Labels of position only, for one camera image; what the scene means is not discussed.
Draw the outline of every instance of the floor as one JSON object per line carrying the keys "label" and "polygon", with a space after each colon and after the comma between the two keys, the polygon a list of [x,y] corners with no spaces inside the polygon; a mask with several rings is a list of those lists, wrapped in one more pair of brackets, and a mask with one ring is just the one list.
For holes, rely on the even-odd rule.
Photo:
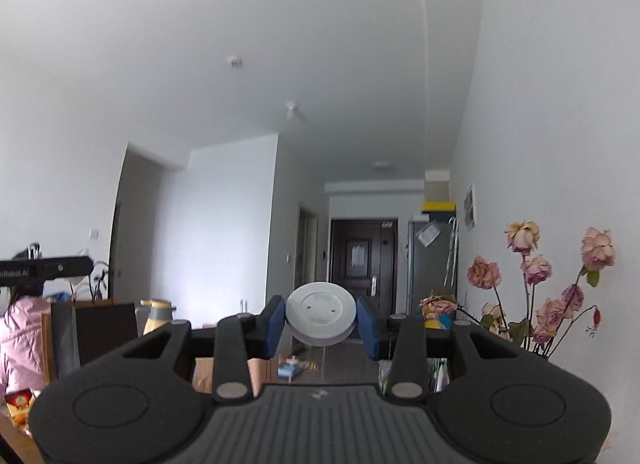
{"label": "floor", "polygon": [[[301,360],[322,362],[322,348],[312,347],[300,355]],[[367,358],[361,343],[340,343],[328,347],[324,365],[319,370],[305,370],[292,384],[377,383],[378,363]]]}

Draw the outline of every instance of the gray refrigerator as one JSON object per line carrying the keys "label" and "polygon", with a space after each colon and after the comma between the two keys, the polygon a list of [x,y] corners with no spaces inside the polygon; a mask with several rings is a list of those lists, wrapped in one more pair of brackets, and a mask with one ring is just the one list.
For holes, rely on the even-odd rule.
{"label": "gray refrigerator", "polygon": [[420,315],[420,301],[432,293],[458,295],[458,222],[453,213],[409,221],[407,256],[407,314]]}

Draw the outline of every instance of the ceiling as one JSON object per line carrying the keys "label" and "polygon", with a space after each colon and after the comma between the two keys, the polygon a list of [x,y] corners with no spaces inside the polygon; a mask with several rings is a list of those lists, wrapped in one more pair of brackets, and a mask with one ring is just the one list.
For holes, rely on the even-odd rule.
{"label": "ceiling", "polygon": [[421,178],[449,165],[481,6],[0,0],[0,51],[191,148],[279,132],[325,180],[375,178],[379,160],[395,170],[378,176]]}

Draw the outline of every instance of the woman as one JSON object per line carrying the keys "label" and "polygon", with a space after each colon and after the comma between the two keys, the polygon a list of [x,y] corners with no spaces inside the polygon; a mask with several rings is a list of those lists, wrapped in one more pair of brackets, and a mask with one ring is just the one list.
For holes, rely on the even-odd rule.
{"label": "woman", "polygon": [[[14,260],[27,258],[27,251],[14,256]],[[0,318],[0,404],[6,394],[45,387],[41,318],[50,304],[43,291],[44,284],[10,289],[9,307]]]}

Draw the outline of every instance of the front door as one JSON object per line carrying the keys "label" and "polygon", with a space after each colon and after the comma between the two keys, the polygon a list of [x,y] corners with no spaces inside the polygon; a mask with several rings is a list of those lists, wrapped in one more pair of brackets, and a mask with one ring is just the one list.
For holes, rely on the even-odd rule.
{"label": "front door", "polygon": [[333,220],[331,282],[358,299],[373,298],[384,316],[396,309],[398,220]]}

